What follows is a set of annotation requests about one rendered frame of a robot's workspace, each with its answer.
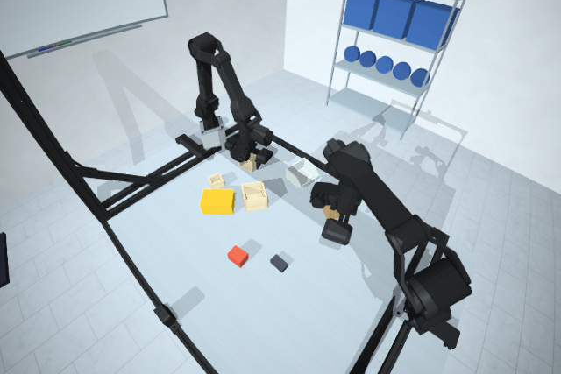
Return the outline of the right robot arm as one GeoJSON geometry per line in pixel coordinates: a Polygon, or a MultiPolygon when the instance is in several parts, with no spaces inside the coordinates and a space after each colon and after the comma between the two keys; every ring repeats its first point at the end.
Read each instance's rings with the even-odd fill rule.
{"type": "MultiPolygon", "coordinates": [[[[408,211],[375,173],[368,154],[365,146],[357,141],[346,145],[332,138],[323,149],[328,161],[325,169],[340,179],[338,185],[344,195],[363,199],[385,230],[394,250],[394,277],[406,296],[403,311],[410,318],[410,326],[422,335],[451,319],[450,306],[472,294],[469,286],[472,282],[456,251],[435,240],[424,221],[408,211]],[[427,240],[442,248],[446,258],[404,279],[404,253],[427,240]]],[[[338,185],[316,182],[310,192],[312,207],[323,209],[330,205],[335,211],[338,185]]]]}

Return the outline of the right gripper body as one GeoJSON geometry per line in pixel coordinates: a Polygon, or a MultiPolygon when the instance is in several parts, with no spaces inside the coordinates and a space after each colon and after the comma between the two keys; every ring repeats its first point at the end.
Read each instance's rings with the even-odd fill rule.
{"type": "Polygon", "coordinates": [[[348,224],[350,215],[357,214],[358,206],[362,202],[362,198],[351,198],[344,195],[338,186],[336,211],[340,214],[339,219],[329,218],[326,220],[322,237],[332,242],[346,246],[351,239],[352,226],[348,224]],[[344,217],[345,216],[345,217],[344,217]],[[344,222],[343,222],[344,221],[344,222]]]}

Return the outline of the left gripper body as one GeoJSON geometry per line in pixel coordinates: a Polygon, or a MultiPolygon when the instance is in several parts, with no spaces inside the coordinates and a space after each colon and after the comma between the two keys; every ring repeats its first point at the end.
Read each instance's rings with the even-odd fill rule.
{"type": "MultiPolygon", "coordinates": [[[[252,149],[252,153],[256,154],[256,160],[261,163],[261,164],[266,164],[268,162],[268,160],[273,156],[273,152],[266,149],[266,148],[262,148],[261,150],[255,148],[257,146],[257,143],[255,143],[255,141],[249,139],[244,139],[239,137],[239,140],[241,140],[241,143],[247,143],[250,145],[251,149],[252,149]]],[[[234,147],[234,145],[236,145],[237,143],[237,138],[235,137],[231,137],[229,138],[225,144],[224,147],[226,150],[231,151],[231,149],[234,147]]]]}

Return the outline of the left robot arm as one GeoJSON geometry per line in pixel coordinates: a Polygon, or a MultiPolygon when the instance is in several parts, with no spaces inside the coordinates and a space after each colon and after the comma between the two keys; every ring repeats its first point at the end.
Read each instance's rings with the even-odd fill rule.
{"type": "MultiPolygon", "coordinates": [[[[231,100],[231,114],[234,122],[238,123],[239,136],[269,146],[274,133],[269,128],[259,125],[263,120],[256,110],[252,100],[241,88],[238,77],[231,64],[231,56],[223,49],[221,41],[208,32],[196,36],[188,41],[190,55],[196,61],[200,94],[196,99],[195,115],[203,120],[204,130],[219,127],[215,111],[218,109],[219,98],[213,94],[212,69],[217,69],[225,90],[231,100]],[[215,55],[216,49],[220,52],[215,55]],[[211,64],[211,65],[210,65],[211,64]],[[253,120],[250,118],[255,116],[253,120]],[[251,122],[250,122],[251,121],[251,122]],[[249,123],[248,123],[249,122],[249,123]],[[251,132],[250,132],[251,131],[251,132]]],[[[242,163],[251,157],[252,149],[249,144],[237,144],[230,152],[232,159],[242,163]]]]}

